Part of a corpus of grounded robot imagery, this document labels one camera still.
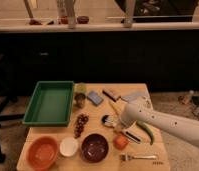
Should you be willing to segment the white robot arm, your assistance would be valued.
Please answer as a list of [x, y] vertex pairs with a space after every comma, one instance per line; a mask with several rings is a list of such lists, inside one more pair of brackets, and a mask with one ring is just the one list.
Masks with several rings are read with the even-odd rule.
[[135, 121], [145, 122], [199, 148], [197, 120], [159, 112], [134, 102], [125, 105], [120, 121], [126, 127], [130, 127]]

